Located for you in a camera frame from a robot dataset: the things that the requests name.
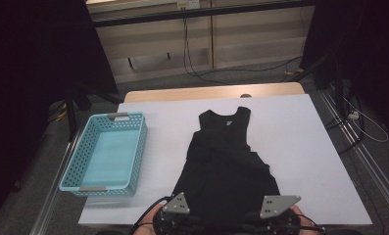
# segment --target black dress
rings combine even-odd
[[[274,177],[246,142],[251,111],[239,107],[232,116],[202,113],[183,171],[173,190],[184,192],[190,215],[205,233],[241,231],[248,212],[259,212],[265,195],[279,195]]]

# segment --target white table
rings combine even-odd
[[[137,193],[133,198],[89,198],[79,224],[134,223],[153,202],[171,193],[192,134],[200,128],[198,115],[208,109],[231,115],[238,106],[252,111],[248,144],[270,165],[281,195],[302,196],[298,206],[319,224],[371,224],[306,94],[121,104],[119,112],[144,112],[148,125]]]

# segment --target black curtain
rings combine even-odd
[[[353,92],[364,98],[389,128],[389,1],[320,1],[308,33],[301,68],[325,53],[330,59],[315,72],[317,88],[336,76],[353,82]]]
[[[73,81],[118,92],[85,2],[0,0],[0,207]]]

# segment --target metal rail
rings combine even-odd
[[[337,121],[340,122],[341,118],[337,111],[334,109],[334,99],[330,95],[325,95],[324,93],[320,93],[320,96],[331,114],[334,117],[337,117]],[[355,141],[359,138],[356,130],[347,121],[344,121],[343,124],[340,124],[340,128],[350,144],[355,143]],[[373,156],[365,147],[363,142],[355,146],[354,151],[365,166],[365,169],[370,174],[378,189],[381,191],[383,197],[389,204],[389,179],[384,174],[383,170],[378,166],[377,162],[374,160]]]
[[[319,0],[284,0],[284,1],[248,4],[248,5],[240,5],[240,6],[213,7],[213,8],[193,9],[193,10],[185,10],[185,11],[166,12],[166,13],[136,16],[136,17],[108,18],[108,19],[95,20],[93,22],[93,25],[96,27],[105,27],[105,26],[115,26],[115,25],[123,25],[123,24],[140,24],[140,23],[209,17],[209,16],[236,14],[236,13],[308,7],[308,6],[315,5],[318,1]]]
[[[78,133],[75,135],[74,139],[69,142],[66,152],[63,155],[62,161],[60,163],[60,166],[57,170],[56,176],[54,177],[54,180],[50,186],[50,190],[45,198],[44,204],[41,207],[41,210],[38,214],[37,219],[34,222],[34,225],[32,226],[32,229],[29,233],[29,235],[43,235],[45,234],[47,230],[47,226],[50,222],[50,218],[52,216],[53,210],[57,205],[59,196],[60,196],[60,190],[59,190],[59,183],[61,178],[63,177],[63,173],[69,163],[70,158],[72,157],[73,150],[77,144],[77,141],[79,139],[79,136],[82,134],[83,129],[85,126],[85,121],[81,122],[81,125],[78,129]]]

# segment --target light blue basket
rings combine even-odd
[[[90,117],[59,188],[76,196],[133,196],[147,127],[142,113]]]

